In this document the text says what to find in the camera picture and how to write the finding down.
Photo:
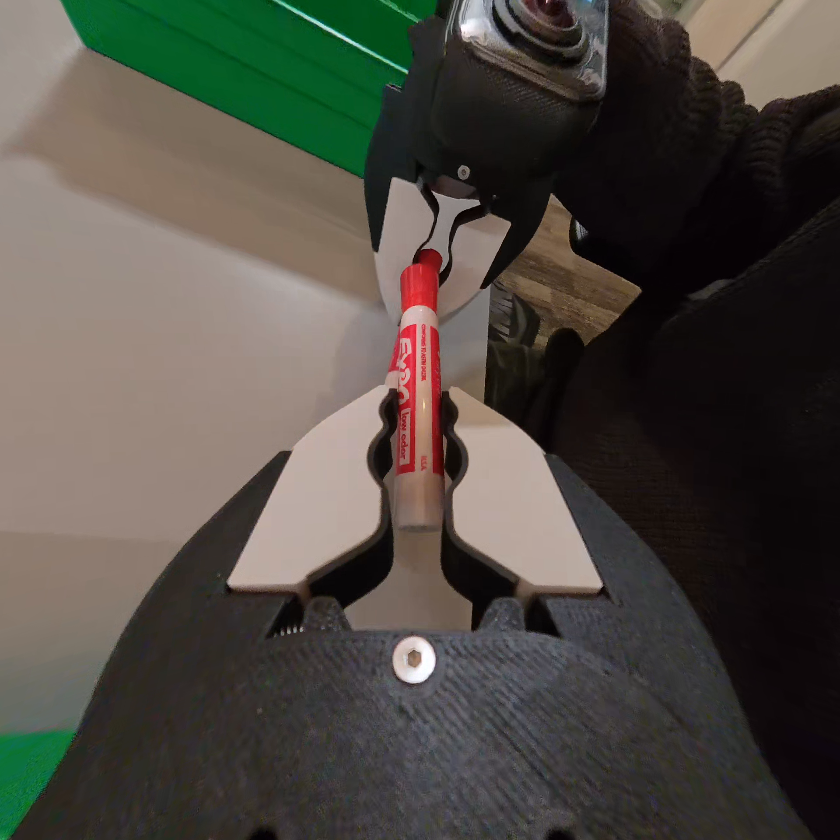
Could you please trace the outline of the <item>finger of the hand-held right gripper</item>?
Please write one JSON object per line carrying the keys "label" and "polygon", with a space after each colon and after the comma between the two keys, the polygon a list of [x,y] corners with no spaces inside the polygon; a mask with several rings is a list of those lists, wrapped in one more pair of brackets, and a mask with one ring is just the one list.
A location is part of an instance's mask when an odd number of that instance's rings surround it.
{"label": "finger of the hand-held right gripper", "polygon": [[511,224],[476,199],[440,196],[437,203],[437,252],[444,258],[437,314],[445,322],[478,295]]}
{"label": "finger of the hand-held right gripper", "polygon": [[402,316],[401,276],[434,233],[438,199],[422,181],[394,176],[389,185],[380,244],[374,248],[374,268],[382,302],[390,320]]}

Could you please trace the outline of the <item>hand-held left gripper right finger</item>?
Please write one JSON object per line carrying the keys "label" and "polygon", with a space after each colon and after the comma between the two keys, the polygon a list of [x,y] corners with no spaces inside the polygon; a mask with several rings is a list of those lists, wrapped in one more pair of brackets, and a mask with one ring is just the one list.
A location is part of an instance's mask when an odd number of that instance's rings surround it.
{"label": "hand-held left gripper right finger", "polygon": [[441,567],[482,614],[500,597],[528,607],[548,596],[594,596],[602,577],[543,449],[457,388],[442,401],[445,440]]}

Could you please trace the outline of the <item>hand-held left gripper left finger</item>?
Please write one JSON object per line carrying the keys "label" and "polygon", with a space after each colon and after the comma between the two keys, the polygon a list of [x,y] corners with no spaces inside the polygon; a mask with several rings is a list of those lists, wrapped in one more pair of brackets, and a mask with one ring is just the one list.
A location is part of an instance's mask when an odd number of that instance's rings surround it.
{"label": "hand-held left gripper left finger", "polygon": [[394,560],[393,432],[394,391],[378,385],[301,438],[227,587],[359,601],[382,583]]}

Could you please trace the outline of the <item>red dry-erase marker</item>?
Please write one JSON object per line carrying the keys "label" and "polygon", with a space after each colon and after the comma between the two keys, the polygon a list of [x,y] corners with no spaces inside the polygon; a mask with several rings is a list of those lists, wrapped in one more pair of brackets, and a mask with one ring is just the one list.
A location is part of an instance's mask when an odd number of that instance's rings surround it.
{"label": "red dry-erase marker", "polygon": [[437,314],[441,255],[419,252],[400,277],[402,316],[386,383],[396,390],[395,525],[431,532],[444,516],[442,376]]}

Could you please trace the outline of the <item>green plastic bin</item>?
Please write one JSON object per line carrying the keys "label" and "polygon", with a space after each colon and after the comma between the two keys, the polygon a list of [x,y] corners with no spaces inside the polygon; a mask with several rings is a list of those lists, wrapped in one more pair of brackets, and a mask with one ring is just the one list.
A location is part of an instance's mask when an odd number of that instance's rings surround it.
{"label": "green plastic bin", "polygon": [[1,734],[1,838],[8,839],[45,788],[75,732]]}
{"label": "green plastic bin", "polygon": [[63,1],[85,47],[353,175],[435,1]]}

